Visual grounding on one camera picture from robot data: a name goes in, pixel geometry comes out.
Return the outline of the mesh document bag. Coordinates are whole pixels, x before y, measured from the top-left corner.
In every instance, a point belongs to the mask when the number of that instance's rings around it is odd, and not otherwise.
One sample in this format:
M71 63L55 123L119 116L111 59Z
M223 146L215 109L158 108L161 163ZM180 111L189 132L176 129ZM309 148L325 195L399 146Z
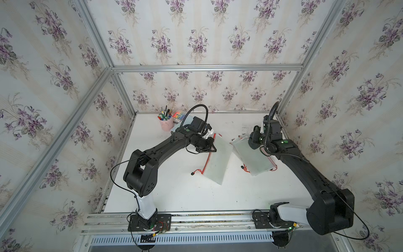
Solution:
M209 153L203 169L197 169L191 175L199 172L204 177L222 185L233 146L223 139L220 134L215 133L213 139L217 151Z
M252 176L257 176L267 171L276 171L277 165L275 162L270 157L262 154L259 149L252 149L248 140L249 135L243 134L230 142L246 170Z

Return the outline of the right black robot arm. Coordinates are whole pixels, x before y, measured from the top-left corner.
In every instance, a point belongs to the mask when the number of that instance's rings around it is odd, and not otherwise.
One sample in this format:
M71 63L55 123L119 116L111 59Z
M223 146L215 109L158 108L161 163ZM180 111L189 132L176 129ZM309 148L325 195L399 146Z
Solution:
M287 213L288 202L271 205L268 211L254 210L255 227L277 228L280 234L293 232L295 223L307 222L317 234L338 233L353 226L357 214L354 211L355 196L349 189L341 189L327 179L304 157L298 145L284 139L280 122L274 119L280 103L276 102L262 126L255 126L248 144L266 158L276 157L285 164L305 186L313 199L310 207L300 207Z

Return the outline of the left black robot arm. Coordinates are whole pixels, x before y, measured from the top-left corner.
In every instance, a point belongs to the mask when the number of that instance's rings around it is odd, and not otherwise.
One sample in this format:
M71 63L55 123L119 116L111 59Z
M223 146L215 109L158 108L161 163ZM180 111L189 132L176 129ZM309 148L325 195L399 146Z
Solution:
M157 208L152 199L152 191L157 185L159 167L172 155L188 146L195 147L192 154L214 153L213 129L208 124L208 108L198 104L192 107L184 116L179 127L171 133L171 136L157 146L145 151L135 150L127 161L118 163L116 166L127 163L123 174L123 180L127 187L117 183L120 189L134 195L137 203L139 219L153 225L157 218Z

